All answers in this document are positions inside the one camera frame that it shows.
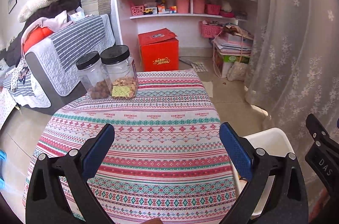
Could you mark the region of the white trash bin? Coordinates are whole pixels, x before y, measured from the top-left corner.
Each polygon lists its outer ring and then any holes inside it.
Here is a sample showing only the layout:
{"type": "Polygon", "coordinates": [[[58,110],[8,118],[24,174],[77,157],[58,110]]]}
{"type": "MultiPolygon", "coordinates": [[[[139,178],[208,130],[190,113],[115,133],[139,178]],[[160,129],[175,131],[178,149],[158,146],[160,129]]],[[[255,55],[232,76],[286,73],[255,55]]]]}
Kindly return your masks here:
{"type": "MultiPolygon", "coordinates": [[[[254,148],[254,154],[258,158],[281,157],[285,158],[289,153],[294,153],[294,150],[285,134],[279,128],[271,128],[251,134],[244,137],[254,148]]],[[[265,187],[261,193],[260,199],[252,213],[251,219],[259,217],[269,198],[270,191],[274,185],[275,176],[269,175],[265,182],[265,187]]]]}

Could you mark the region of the white lace curtain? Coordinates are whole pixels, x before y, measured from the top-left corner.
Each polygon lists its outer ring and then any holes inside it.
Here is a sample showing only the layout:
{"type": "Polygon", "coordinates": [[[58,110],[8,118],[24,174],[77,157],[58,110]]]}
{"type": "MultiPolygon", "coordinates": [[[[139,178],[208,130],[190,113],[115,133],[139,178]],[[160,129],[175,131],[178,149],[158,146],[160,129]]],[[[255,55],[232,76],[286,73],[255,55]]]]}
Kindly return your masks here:
{"type": "Polygon", "coordinates": [[[282,129],[298,157],[313,209],[325,196],[305,161],[315,115],[338,139],[338,0],[258,0],[245,99],[267,112],[263,127],[282,129]]]}

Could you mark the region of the patterned striped tablecloth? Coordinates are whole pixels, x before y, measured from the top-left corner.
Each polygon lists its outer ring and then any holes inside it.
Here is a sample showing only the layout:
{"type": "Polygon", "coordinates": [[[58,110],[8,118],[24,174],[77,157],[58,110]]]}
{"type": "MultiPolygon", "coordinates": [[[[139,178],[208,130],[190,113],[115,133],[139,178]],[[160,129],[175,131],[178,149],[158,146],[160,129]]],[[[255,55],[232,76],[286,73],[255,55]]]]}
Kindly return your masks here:
{"type": "Polygon", "coordinates": [[[46,125],[28,172],[40,154],[80,148],[107,123],[115,139],[89,186],[115,223],[219,223],[236,200],[220,118],[192,69],[140,72],[132,99],[85,95],[46,125]]]}

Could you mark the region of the grey sofa with quilt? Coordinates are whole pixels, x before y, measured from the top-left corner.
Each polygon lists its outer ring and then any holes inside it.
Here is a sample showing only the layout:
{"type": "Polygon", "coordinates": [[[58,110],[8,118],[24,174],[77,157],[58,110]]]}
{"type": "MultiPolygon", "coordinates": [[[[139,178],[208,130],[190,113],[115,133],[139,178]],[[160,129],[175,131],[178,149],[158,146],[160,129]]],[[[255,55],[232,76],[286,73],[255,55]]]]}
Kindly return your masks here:
{"type": "Polygon", "coordinates": [[[1,86],[8,94],[1,98],[1,109],[17,103],[52,115],[86,94],[77,74],[77,59],[113,46],[115,38],[107,14],[72,21],[64,8],[41,8],[14,43],[16,58],[1,72],[1,86]],[[48,27],[53,33],[23,54],[25,39],[37,27],[48,27]]]}

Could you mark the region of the white paper on floor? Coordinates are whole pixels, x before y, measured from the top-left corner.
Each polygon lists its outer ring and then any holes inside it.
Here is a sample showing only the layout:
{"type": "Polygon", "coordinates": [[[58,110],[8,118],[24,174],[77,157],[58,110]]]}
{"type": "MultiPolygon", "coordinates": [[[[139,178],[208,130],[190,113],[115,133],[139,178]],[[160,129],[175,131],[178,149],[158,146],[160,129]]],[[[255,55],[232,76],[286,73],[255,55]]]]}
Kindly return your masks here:
{"type": "Polygon", "coordinates": [[[203,84],[208,96],[210,98],[212,98],[213,97],[213,83],[212,83],[212,81],[203,81],[202,84],[203,84]]]}

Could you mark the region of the jar with brown snacks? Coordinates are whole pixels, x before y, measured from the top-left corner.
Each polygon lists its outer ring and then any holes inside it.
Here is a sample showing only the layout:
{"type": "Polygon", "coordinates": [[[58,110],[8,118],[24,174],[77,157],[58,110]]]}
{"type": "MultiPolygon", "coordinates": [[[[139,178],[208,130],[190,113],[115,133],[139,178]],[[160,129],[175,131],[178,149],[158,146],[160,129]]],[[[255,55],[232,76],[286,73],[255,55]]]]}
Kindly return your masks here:
{"type": "Polygon", "coordinates": [[[99,52],[92,51],[80,57],[75,63],[80,82],[91,99],[105,99],[110,96],[108,78],[103,73],[99,52]]]}

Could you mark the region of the stack of papers and books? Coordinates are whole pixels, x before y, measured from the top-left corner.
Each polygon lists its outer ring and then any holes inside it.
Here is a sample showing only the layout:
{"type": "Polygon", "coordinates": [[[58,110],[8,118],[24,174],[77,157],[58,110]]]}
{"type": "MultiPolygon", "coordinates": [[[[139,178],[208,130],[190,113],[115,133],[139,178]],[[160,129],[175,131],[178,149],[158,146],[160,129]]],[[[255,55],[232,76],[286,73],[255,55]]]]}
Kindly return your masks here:
{"type": "Polygon", "coordinates": [[[225,24],[211,39],[215,74],[228,81],[243,81],[248,69],[253,36],[234,24],[225,24]]]}

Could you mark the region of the jar with crackers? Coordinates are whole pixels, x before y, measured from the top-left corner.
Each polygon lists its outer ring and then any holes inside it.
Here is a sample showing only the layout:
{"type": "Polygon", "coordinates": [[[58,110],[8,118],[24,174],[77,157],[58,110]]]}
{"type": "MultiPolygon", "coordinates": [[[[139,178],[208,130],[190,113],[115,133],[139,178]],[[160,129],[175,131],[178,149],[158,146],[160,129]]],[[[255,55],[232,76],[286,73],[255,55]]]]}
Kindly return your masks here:
{"type": "Polygon", "coordinates": [[[103,73],[109,79],[110,95],[115,99],[131,99],[139,82],[134,58],[126,45],[114,45],[100,54],[103,73]]]}

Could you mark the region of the orange cushion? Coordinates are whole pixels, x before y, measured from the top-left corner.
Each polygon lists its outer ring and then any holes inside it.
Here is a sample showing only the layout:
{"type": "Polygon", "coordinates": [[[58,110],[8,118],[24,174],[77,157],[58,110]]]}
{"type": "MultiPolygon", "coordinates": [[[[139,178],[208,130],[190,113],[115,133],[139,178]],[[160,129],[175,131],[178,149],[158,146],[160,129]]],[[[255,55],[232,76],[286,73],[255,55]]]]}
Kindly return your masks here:
{"type": "Polygon", "coordinates": [[[23,43],[23,54],[25,54],[32,46],[45,39],[47,36],[50,36],[52,33],[53,31],[48,27],[37,27],[32,30],[23,43]]]}

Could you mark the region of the pink basket on floor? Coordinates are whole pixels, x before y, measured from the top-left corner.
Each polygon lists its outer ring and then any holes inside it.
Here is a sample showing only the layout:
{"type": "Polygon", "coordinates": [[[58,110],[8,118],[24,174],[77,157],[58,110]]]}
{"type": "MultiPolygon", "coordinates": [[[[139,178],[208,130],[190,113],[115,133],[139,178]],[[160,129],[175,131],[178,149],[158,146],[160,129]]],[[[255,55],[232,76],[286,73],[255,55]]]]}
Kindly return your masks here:
{"type": "Polygon", "coordinates": [[[214,38],[222,32],[222,29],[222,26],[207,24],[203,21],[199,22],[199,32],[204,38],[214,38]]]}

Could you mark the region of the red gift box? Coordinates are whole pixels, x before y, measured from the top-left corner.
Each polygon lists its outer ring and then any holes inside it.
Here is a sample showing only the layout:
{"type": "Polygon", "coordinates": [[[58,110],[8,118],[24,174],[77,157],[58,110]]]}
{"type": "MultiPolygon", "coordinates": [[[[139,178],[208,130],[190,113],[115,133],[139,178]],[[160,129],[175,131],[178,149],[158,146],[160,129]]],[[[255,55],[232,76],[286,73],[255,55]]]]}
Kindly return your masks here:
{"type": "Polygon", "coordinates": [[[179,69],[179,40],[167,28],[138,35],[144,72],[176,71],[179,69]]]}

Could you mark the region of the white shelf unit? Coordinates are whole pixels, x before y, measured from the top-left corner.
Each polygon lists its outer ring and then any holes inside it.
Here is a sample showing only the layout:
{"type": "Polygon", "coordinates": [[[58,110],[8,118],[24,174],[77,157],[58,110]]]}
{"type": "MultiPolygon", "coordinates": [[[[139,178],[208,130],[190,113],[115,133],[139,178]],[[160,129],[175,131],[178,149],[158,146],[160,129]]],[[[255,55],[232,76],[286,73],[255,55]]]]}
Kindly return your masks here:
{"type": "Polygon", "coordinates": [[[138,67],[139,34],[167,28],[179,40],[180,56],[210,57],[212,48],[199,31],[200,22],[232,22],[251,32],[257,14],[257,0],[111,0],[111,6],[117,44],[129,47],[138,67]]]}

